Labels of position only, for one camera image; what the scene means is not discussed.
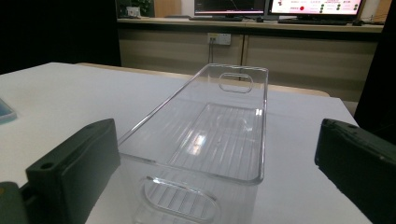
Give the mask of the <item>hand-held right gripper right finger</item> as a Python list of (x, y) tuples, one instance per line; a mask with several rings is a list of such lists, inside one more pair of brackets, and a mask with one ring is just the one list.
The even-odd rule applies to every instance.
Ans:
[(315, 164), (373, 224), (396, 224), (396, 146), (335, 119), (320, 125)]

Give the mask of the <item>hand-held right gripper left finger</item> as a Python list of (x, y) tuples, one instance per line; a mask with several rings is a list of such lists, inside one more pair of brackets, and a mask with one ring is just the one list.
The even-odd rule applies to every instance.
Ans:
[(26, 169), (22, 187), (33, 224), (85, 224), (120, 155), (113, 119), (89, 124)]

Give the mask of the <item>clear blue phone case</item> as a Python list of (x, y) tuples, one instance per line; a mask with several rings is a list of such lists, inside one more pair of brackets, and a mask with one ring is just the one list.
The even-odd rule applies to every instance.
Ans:
[(16, 118), (16, 112), (0, 98), (0, 124), (10, 122)]

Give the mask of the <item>clear plastic storage bin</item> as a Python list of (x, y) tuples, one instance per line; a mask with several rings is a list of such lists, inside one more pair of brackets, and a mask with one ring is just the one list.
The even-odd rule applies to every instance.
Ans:
[(268, 75), (210, 63), (120, 139), (132, 224), (251, 223)]

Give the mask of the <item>white table mat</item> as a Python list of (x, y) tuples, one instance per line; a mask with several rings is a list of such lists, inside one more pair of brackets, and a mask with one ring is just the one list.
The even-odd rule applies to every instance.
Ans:
[[(85, 125), (113, 118), (125, 134), (185, 82), (182, 78), (47, 63), (0, 76), (17, 118), (0, 124), (0, 182)], [(268, 91), (264, 180), (250, 224), (371, 224), (314, 164), (320, 123), (352, 122), (338, 98)]]

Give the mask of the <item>black curtain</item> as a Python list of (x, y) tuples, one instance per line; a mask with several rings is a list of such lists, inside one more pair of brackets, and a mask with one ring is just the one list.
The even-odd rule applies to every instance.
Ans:
[(392, 0), (354, 119), (396, 145), (396, 0)]
[(0, 0), (0, 75), (44, 63), (120, 64), (115, 0)]

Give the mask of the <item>beige desk counter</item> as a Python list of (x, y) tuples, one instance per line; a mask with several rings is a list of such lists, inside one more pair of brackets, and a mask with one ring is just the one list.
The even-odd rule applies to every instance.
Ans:
[[(325, 91), (345, 101), (361, 97), (382, 26), (298, 25), (276, 21), (120, 19), (124, 67), (194, 74), (205, 64), (265, 67), (274, 85)], [(230, 34), (230, 46), (208, 33)]]

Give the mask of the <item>black keyboard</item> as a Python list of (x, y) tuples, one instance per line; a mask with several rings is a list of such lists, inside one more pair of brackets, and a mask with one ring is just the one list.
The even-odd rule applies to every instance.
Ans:
[(278, 20), (278, 23), (284, 24), (312, 24), (312, 25), (347, 25), (347, 21), (332, 21), (332, 20), (299, 20), (299, 19), (283, 19)]
[(191, 17), (189, 21), (242, 21), (243, 18), (238, 17)]

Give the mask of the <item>computer monitor with white screen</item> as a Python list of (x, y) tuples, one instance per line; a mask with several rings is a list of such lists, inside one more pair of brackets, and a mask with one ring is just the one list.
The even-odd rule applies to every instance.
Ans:
[(271, 0), (269, 12), (279, 15), (357, 15), (362, 0)]

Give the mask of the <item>computer monitor with dark screen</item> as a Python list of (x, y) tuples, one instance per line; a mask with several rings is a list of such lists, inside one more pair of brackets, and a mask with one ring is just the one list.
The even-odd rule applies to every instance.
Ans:
[(195, 16), (261, 15), (265, 0), (194, 0)]

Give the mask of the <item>white wall outlet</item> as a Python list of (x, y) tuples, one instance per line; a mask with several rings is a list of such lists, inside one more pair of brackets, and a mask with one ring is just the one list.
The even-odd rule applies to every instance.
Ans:
[(232, 36), (230, 34), (208, 33), (207, 41), (209, 44), (213, 45), (230, 46), (232, 42)]

